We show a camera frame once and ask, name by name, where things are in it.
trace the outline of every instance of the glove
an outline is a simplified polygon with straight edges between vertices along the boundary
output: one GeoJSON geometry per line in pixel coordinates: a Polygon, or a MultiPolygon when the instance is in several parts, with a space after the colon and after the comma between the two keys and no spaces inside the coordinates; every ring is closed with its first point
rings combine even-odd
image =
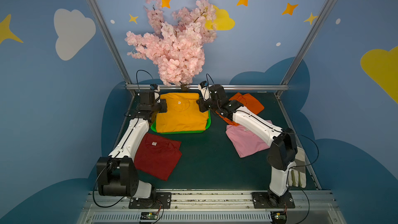
{"type": "MultiPolygon", "coordinates": [[[[297,166],[305,165],[305,152],[304,149],[297,147],[297,154],[295,158],[297,166]]],[[[289,186],[302,187],[307,186],[307,179],[305,176],[305,166],[295,167],[289,174],[289,186]]]]}

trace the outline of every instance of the dark green table surface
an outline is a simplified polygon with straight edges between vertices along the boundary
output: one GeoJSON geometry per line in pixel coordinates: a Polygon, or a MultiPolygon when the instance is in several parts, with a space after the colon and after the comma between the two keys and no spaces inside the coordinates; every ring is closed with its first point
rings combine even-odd
{"type": "MultiPolygon", "coordinates": [[[[287,123],[273,93],[250,93],[265,107],[258,114],[276,126],[286,128],[287,123]]],[[[130,119],[127,119],[125,132],[130,119]]],[[[271,181],[271,166],[267,163],[268,150],[240,158],[227,137],[227,123],[211,115],[211,126],[202,133],[159,134],[181,141],[182,156],[167,181],[138,171],[139,179],[158,189],[247,189],[267,190],[271,181]]],[[[308,171],[306,190],[315,190],[308,171]]]]}

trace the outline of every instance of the yellow t-shirt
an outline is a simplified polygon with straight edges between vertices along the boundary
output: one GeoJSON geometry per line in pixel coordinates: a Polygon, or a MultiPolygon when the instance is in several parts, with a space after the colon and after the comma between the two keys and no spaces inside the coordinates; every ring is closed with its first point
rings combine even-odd
{"type": "Polygon", "coordinates": [[[166,93],[160,95],[166,99],[167,112],[156,116],[157,132],[184,132],[206,130],[208,111],[200,112],[196,100],[198,93],[166,93]]]}

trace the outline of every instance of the red t-shirt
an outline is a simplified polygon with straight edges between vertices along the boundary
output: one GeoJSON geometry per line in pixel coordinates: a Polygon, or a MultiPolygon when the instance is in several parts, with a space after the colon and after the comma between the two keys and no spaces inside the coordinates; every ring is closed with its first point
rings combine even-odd
{"type": "Polygon", "coordinates": [[[167,181],[181,157],[180,145],[180,141],[147,133],[135,154],[134,166],[167,181]]]}

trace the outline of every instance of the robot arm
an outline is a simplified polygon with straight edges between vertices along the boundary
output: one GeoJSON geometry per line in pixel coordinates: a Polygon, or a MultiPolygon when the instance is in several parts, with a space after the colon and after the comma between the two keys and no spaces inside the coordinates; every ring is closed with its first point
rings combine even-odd
{"type": "Polygon", "coordinates": [[[159,86],[141,92],[138,110],[116,148],[97,162],[98,192],[107,196],[126,196],[155,201],[156,191],[150,183],[138,179],[134,157],[142,138],[159,112],[167,112],[166,100],[160,99],[159,86]]]}
{"type": "Polygon", "coordinates": [[[283,130],[270,124],[240,102],[228,100],[221,85],[209,87],[207,82],[202,82],[198,88],[203,97],[197,101],[201,112],[216,111],[221,117],[246,127],[270,146],[267,161],[272,167],[272,174],[268,195],[272,204],[277,207],[285,201],[289,193],[288,175],[291,167],[296,166],[294,160],[297,146],[294,137],[291,136],[292,130],[290,128],[283,130]]]}

